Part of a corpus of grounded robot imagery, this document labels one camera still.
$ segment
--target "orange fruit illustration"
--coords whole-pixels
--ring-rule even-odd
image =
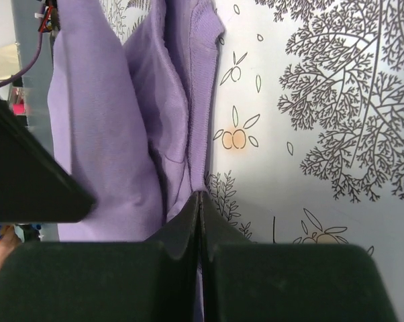
[[[232,136],[232,143],[235,148],[242,149],[247,143],[247,137],[243,130],[237,129]]]
[[[315,239],[310,238],[310,237],[306,237],[303,241],[302,244],[316,244],[317,242],[315,241]]]
[[[232,68],[232,73],[230,74],[230,78],[236,83],[238,80],[241,79],[241,68],[235,66]]]
[[[338,243],[339,243],[338,240],[328,233],[323,233],[317,237],[317,244],[338,244]]]
[[[234,139],[232,137],[232,133],[230,133],[229,131],[223,132],[223,137],[221,140],[223,141],[223,146],[226,150],[230,150],[234,146],[234,143],[233,143]]]

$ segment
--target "fern illustration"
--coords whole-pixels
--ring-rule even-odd
[[[134,22],[134,25],[132,26],[132,32],[134,32],[136,30],[136,28],[138,28],[138,26],[143,22],[143,20],[145,19],[147,15],[140,15],[137,20]]]
[[[126,9],[138,8],[143,11],[149,11],[151,7],[151,0],[129,0]]]
[[[115,32],[120,40],[124,40],[126,24],[123,20],[125,7],[122,5],[123,0],[101,0],[102,11],[107,17],[109,26]]]
[[[329,180],[334,199],[377,201],[389,184],[404,200],[404,0],[344,0],[320,14],[299,0],[256,2],[305,21],[287,42],[301,62],[280,77],[278,101],[294,130],[320,131],[303,173]]]
[[[204,177],[205,186],[219,214],[224,217],[230,225],[238,226],[238,218],[241,217],[241,213],[238,212],[239,205],[236,204],[235,200],[232,200],[232,197],[236,194],[236,190],[234,190],[235,179],[232,178],[231,170],[228,173],[224,173],[223,177],[224,179],[219,172],[217,174],[207,172]],[[252,236],[250,228],[251,221],[245,225],[241,223],[238,229],[246,238],[250,239]]]

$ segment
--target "lavender sweater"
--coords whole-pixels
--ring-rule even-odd
[[[97,198],[62,241],[138,241],[173,218],[203,172],[216,39],[209,0],[153,0],[122,47],[98,1],[58,0],[48,95],[54,156]]]

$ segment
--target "purple fabric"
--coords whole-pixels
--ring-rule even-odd
[[[59,0],[48,106],[54,155],[97,198],[60,240],[139,241],[162,225],[160,185],[125,54],[98,1]]]
[[[167,220],[191,191],[205,188],[216,41],[222,32],[209,0],[152,0],[147,18],[124,45],[148,139],[164,174]]]

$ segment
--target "pink object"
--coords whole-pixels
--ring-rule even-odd
[[[13,104],[13,112],[15,115],[21,115],[25,113],[24,104]]]

